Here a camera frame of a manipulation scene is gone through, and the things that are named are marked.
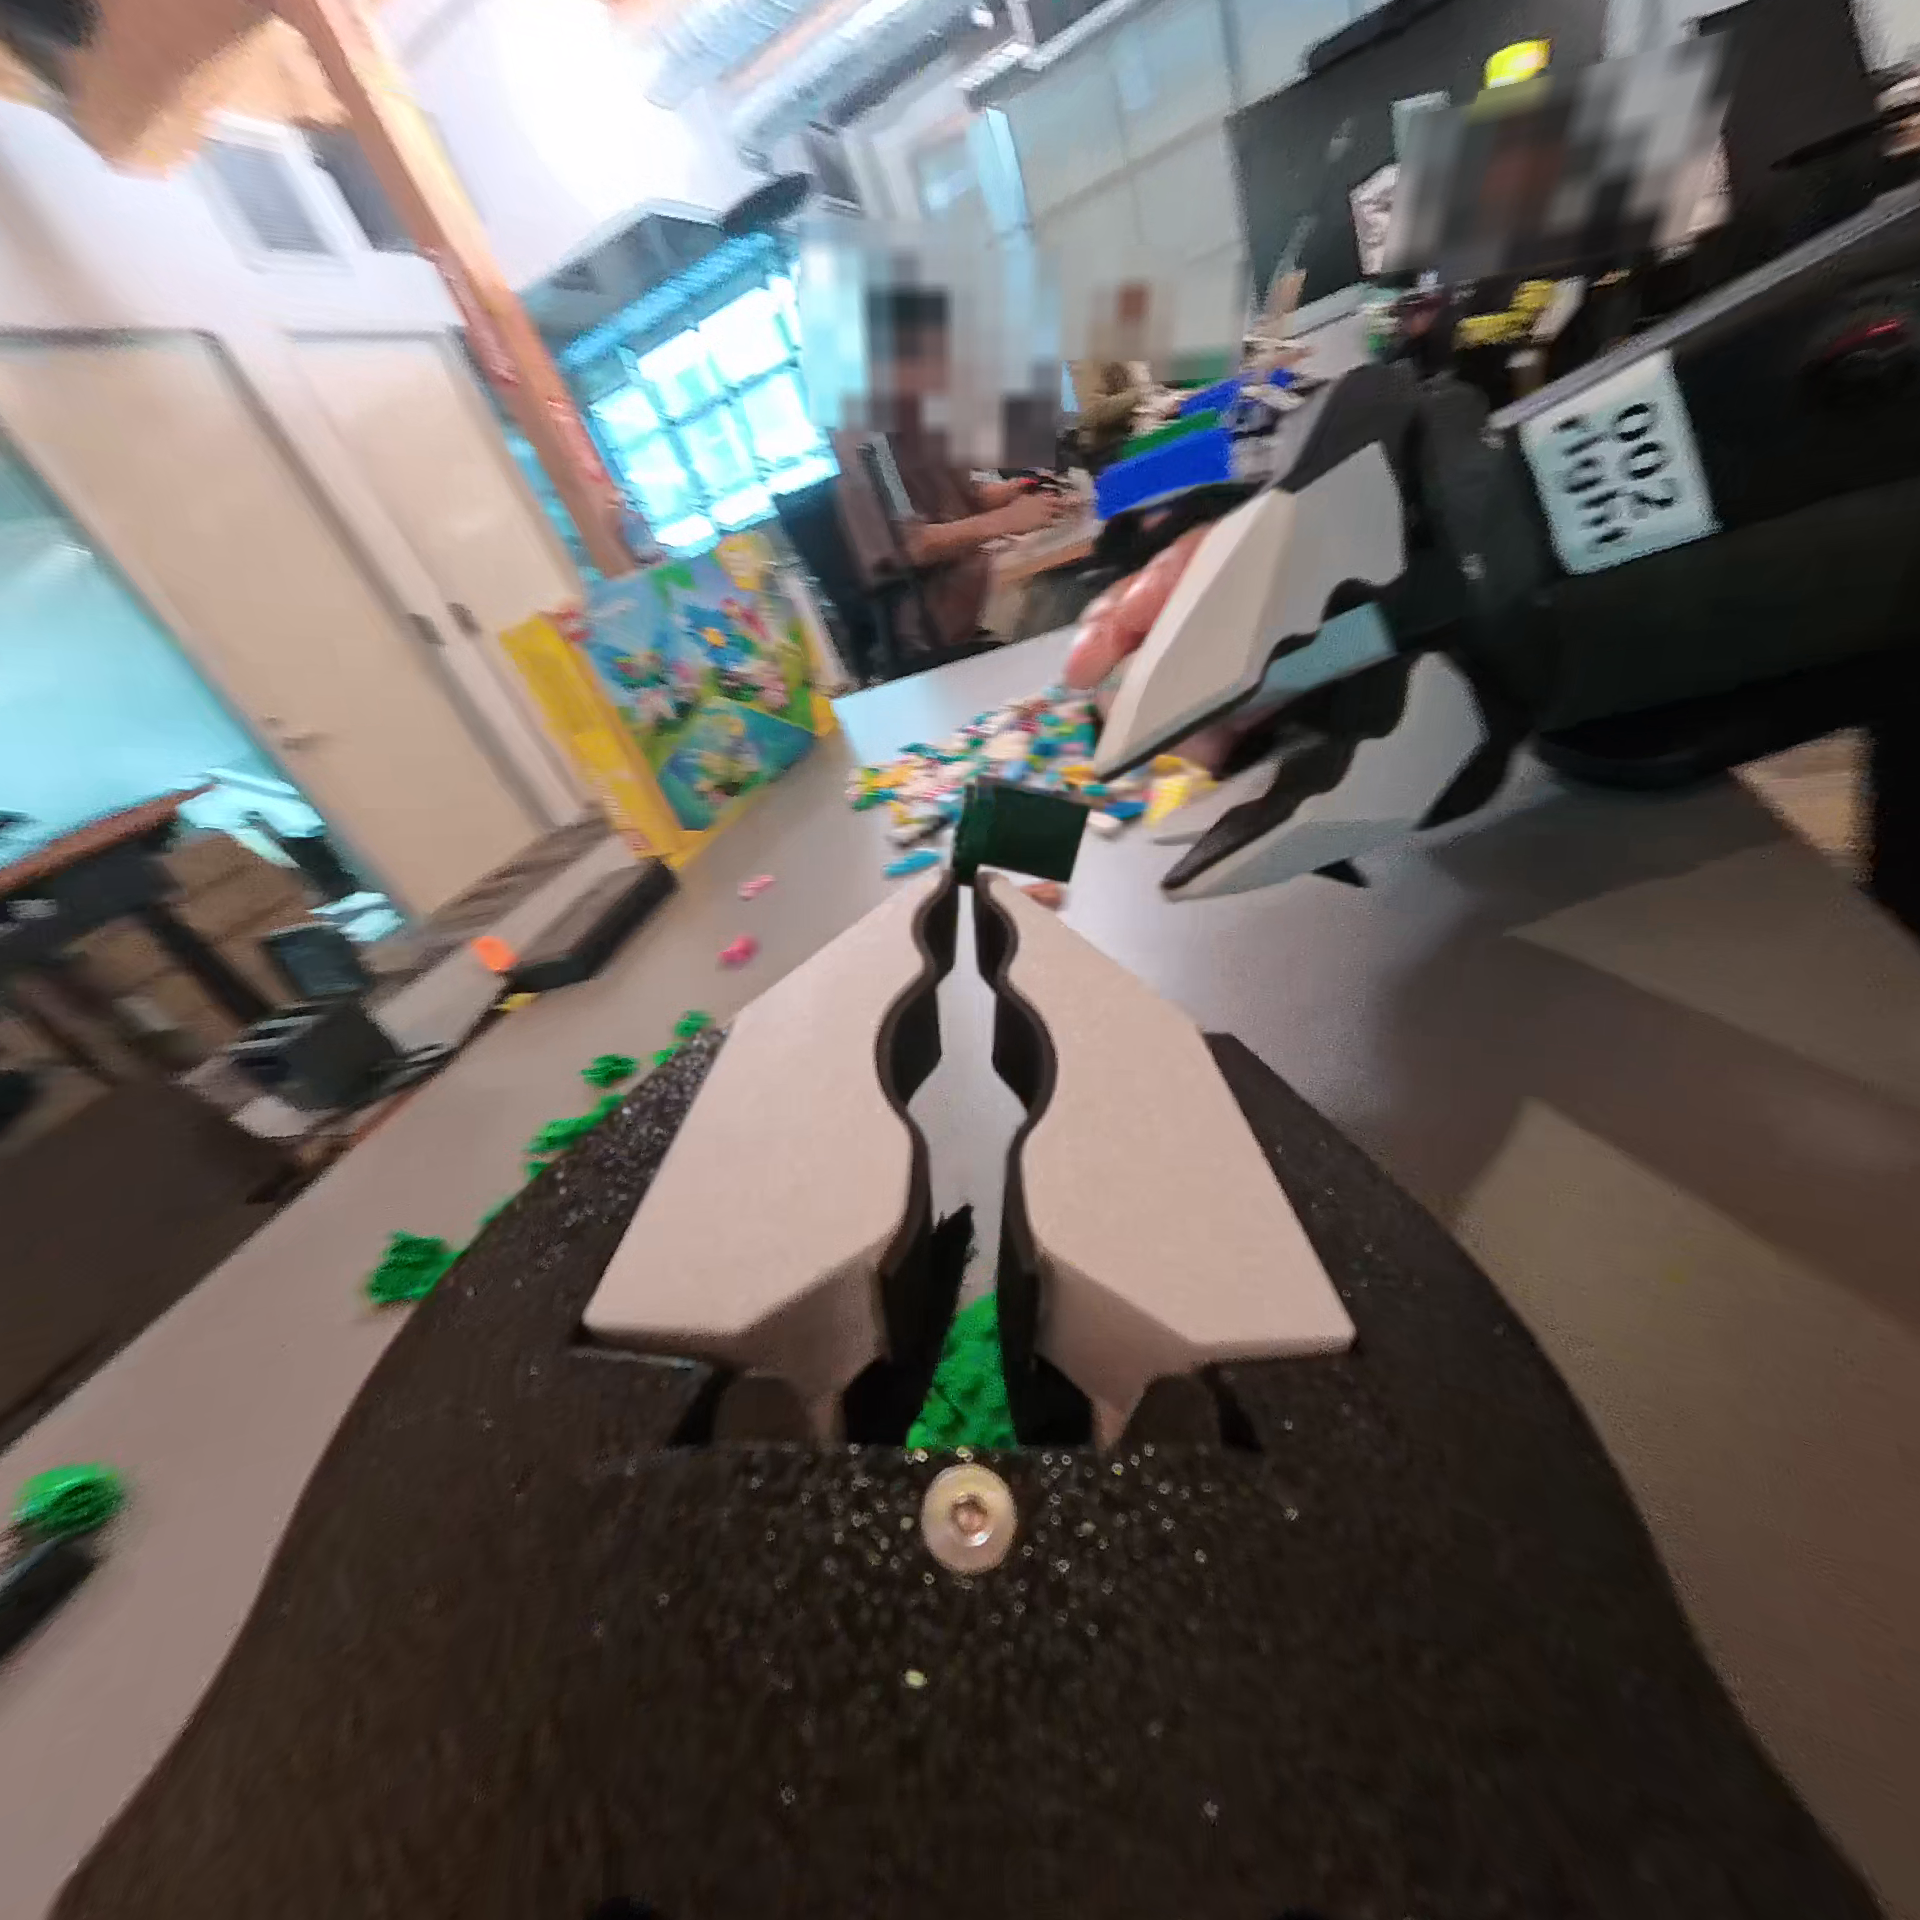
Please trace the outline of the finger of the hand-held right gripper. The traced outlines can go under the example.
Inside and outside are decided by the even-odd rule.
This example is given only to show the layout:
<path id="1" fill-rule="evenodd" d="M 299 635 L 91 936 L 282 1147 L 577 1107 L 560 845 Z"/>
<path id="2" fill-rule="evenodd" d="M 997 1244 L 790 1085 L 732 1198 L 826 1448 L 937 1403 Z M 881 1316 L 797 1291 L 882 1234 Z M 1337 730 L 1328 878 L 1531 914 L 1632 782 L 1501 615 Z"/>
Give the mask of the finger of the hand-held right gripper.
<path id="1" fill-rule="evenodd" d="M 1237 508 L 1195 546 L 1121 669 L 1094 775 L 1117 776 L 1256 694 L 1342 590 L 1390 587 L 1405 563 L 1402 485 L 1378 442 Z"/>
<path id="2" fill-rule="evenodd" d="M 1262 687 L 1176 751 L 1234 794 L 1160 878 L 1172 906 L 1357 864 L 1493 798 L 1521 747 L 1521 698 L 1472 659 L 1421 646 L 1300 691 Z"/>

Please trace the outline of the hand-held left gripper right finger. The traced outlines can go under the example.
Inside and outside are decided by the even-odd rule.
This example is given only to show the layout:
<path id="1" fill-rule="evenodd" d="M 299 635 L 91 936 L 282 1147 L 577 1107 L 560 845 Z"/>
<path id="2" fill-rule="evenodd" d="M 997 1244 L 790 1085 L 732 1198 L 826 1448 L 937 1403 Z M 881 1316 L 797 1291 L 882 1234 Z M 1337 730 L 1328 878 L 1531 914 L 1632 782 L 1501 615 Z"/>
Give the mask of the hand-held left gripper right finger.
<path id="1" fill-rule="evenodd" d="M 1112 1445 L 1161 1381 L 1348 1354 L 1353 1316 L 1203 1028 L 1009 876 L 976 878 L 974 930 L 1025 1114 L 997 1283 L 1017 1437 Z"/>

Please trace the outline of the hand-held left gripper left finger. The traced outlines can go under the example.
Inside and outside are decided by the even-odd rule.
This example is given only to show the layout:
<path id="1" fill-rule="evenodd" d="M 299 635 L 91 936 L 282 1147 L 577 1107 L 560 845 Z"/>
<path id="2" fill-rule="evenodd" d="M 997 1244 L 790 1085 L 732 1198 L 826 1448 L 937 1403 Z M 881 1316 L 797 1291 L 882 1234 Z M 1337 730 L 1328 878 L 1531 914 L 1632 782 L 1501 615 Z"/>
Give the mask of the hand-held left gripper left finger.
<path id="1" fill-rule="evenodd" d="M 955 907 L 944 869 L 904 879 L 732 1021 L 588 1338 L 772 1375 L 804 1411 L 921 1405 L 957 1280 L 909 1102 L 944 1053 Z"/>

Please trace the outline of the dark green square plate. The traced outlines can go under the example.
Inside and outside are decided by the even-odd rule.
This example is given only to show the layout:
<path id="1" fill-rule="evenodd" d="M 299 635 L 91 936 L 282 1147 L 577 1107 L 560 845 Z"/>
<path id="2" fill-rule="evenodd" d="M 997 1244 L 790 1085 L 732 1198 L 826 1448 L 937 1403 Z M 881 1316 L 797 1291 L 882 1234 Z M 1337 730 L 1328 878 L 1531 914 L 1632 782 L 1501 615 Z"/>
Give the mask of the dark green square plate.
<path id="1" fill-rule="evenodd" d="M 961 884 L 984 870 L 1067 883 L 1091 811 L 1067 790 L 984 775 L 966 787 L 953 826 L 950 876 Z"/>

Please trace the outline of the wooden top desk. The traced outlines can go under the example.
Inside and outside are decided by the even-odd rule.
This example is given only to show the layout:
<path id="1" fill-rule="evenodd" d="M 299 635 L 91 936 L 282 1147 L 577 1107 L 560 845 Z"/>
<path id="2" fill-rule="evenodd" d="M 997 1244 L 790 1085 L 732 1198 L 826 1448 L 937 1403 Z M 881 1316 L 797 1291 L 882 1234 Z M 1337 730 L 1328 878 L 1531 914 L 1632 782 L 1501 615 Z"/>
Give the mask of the wooden top desk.
<path id="1" fill-rule="evenodd" d="M 2 866 L 2 899 L 32 896 L 52 879 L 75 874 L 84 862 L 121 851 L 153 852 L 171 843 L 188 803 L 214 790 L 214 780 L 171 788 L 153 800 L 117 808 L 59 836 L 13 854 Z"/>

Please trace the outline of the person's right hand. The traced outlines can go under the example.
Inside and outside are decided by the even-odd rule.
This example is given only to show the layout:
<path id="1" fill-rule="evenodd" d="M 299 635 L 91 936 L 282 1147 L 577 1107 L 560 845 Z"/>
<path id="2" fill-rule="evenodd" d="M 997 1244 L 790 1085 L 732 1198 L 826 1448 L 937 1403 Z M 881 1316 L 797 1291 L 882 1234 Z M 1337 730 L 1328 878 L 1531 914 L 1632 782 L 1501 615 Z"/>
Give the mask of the person's right hand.
<path id="1" fill-rule="evenodd" d="M 1214 530 L 1216 523 L 1208 522 L 1182 532 L 1139 572 L 1104 590 L 1081 615 L 1059 684 L 1088 702 L 1094 715 L 1094 751 L 1107 750 L 1117 674 L 1145 646 L 1176 586 Z"/>

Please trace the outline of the blue storage bin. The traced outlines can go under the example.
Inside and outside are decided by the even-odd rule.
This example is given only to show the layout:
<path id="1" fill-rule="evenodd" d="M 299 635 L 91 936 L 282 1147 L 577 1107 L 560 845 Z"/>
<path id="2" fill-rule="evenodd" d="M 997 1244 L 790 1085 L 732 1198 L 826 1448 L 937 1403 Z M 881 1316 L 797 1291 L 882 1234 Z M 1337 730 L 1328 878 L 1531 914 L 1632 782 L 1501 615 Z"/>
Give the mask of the blue storage bin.
<path id="1" fill-rule="evenodd" d="M 1152 510 L 1193 488 L 1225 487 L 1234 472 L 1234 437 L 1216 426 L 1163 439 L 1121 458 L 1094 480 L 1094 517 L 1114 522 Z"/>

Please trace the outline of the black long case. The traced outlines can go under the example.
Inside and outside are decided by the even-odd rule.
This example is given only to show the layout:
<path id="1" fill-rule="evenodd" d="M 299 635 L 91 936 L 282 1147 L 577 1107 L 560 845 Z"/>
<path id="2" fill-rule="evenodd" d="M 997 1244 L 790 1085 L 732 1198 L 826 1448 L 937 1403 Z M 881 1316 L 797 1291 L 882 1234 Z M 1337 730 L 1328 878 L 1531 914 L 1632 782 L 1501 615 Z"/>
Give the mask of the black long case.
<path id="1" fill-rule="evenodd" d="M 609 874 L 540 927 L 507 967 L 502 989 L 548 994 L 582 986 L 598 976 L 677 892 L 678 878 L 657 856 Z"/>

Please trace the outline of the pile of multicoloured bricks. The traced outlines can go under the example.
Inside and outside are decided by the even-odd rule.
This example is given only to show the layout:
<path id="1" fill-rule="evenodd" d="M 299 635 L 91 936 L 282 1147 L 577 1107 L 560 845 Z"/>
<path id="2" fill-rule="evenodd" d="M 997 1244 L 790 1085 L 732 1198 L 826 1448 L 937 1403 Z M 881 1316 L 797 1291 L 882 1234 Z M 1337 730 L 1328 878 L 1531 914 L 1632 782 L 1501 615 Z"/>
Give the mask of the pile of multicoloured bricks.
<path id="1" fill-rule="evenodd" d="M 1170 826 L 1218 790 L 1200 762 L 1176 751 L 1155 757 L 1142 771 L 1099 775 L 1094 746 L 1088 702 L 1067 687 L 1045 687 L 988 709 L 948 736 L 859 766 L 848 782 L 848 803 L 884 819 L 881 870 L 888 879 L 909 879 L 950 866 L 953 826 L 978 776 L 1077 795 L 1093 806 L 1084 842 Z"/>

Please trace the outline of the scattered small green bricks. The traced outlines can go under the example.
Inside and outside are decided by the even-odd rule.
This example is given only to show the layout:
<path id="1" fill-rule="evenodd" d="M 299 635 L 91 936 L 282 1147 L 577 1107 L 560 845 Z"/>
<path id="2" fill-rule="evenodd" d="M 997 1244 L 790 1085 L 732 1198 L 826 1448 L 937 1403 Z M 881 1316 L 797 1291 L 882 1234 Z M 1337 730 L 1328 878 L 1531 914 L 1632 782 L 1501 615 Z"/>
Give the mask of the scattered small green bricks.
<path id="1" fill-rule="evenodd" d="M 688 1008 L 673 1027 L 670 1039 L 646 1056 L 602 1051 L 579 1071 L 589 1100 L 574 1114 L 544 1120 L 520 1151 L 520 1184 L 481 1213 L 465 1239 L 418 1231 L 396 1231 L 386 1239 L 377 1261 L 364 1278 L 364 1295 L 373 1308 L 416 1306 L 427 1299 L 462 1261 L 488 1229 L 507 1213 L 524 1188 L 541 1181 L 577 1146 L 605 1126 L 633 1100 L 649 1076 L 673 1066 L 694 1039 L 718 1030 L 721 1021 L 705 1008 Z"/>

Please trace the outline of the dark equipment box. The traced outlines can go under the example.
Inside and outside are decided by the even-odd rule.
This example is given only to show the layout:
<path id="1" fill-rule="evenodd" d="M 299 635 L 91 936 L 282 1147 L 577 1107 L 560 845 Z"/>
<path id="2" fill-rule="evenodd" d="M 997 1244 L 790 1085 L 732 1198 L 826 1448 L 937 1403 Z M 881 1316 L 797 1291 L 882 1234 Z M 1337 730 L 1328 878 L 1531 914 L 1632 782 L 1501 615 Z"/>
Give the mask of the dark equipment box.
<path id="1" fill-rule="evenodd" d="M 258 947 L 286 997 L 190 1074 L 228 1114 L 254 1098 L 275 1098 L 298 1116 L 358 1114 L 458 1056 L 458 1039 L 396 1039 L 373 1008 L 377 976 L 337 926 L 276 927 Z"/>

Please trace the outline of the colourful toy box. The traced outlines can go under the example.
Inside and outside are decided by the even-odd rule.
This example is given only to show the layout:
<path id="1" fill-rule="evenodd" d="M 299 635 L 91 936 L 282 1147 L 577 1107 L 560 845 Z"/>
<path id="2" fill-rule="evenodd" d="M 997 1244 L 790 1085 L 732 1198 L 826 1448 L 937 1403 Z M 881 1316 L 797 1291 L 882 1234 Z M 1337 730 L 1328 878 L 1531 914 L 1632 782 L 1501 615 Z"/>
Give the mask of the colourful toy box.
<path id="1" fill-rule="evenodd" d="M 832 638 L 777 532 L 602 581 L 499 642 L 612 831 L 673 869 L 835 732 Z"/>

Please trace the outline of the white double door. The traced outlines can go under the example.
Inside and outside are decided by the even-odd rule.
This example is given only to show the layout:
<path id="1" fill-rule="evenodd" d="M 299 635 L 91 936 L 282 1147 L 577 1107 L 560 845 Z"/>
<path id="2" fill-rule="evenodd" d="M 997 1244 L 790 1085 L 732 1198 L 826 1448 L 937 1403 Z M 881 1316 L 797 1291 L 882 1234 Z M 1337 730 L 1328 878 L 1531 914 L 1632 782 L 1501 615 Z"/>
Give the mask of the white double door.
<path id="1" fill-rule="evenodd" d="M 197 330 L 28 330 L 8 443 L 413 918 L 552 829 L 257 383 Z"/>

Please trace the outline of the green round brick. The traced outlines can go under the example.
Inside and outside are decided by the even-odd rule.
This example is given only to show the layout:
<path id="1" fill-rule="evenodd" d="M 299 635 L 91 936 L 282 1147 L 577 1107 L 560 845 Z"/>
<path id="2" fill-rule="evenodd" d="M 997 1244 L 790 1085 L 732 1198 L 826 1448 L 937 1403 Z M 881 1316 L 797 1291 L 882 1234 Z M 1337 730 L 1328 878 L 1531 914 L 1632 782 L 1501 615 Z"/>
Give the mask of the green round brick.
<path id="1" fill-rule="evenodd" d="M 104 1461 L 65 1463 L 22 1478 L 8 1531 L 26 1546 L 72 1543 L 98 1533 L 129 1506 L 129 1478 Z"/>

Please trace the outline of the black box with blue edge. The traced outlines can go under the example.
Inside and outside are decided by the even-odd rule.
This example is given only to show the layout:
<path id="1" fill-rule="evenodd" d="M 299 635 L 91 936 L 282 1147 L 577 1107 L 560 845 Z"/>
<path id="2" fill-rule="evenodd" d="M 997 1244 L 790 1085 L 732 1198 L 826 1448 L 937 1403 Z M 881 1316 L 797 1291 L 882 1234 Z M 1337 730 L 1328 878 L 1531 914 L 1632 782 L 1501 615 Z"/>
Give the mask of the black box with blue edge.
<path id="1" fill-rule="evenodd" d="M 2 1664 L 12 1662 L 91 1579 L 101 1531 L 13 1527 L 2 1550 Z"/>

